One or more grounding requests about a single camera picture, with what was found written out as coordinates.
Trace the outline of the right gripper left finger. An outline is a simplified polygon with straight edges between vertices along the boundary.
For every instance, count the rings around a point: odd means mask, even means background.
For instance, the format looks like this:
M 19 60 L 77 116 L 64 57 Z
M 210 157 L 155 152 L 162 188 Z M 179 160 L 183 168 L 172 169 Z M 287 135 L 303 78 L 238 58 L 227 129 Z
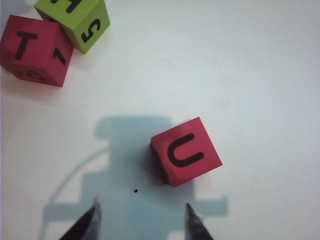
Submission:
M 100 196 L 92 201 L 90 208 L 71 226 L 60 240 L 99 240 L 101 235 L 102 208 Z

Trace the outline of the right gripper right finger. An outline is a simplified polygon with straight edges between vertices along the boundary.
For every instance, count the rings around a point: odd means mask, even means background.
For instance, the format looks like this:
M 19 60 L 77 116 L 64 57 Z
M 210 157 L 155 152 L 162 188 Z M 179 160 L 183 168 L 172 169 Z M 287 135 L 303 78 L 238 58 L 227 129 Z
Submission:
M 185 204 L 184 230 L 185 240 L 214 240 L 189 203 Z

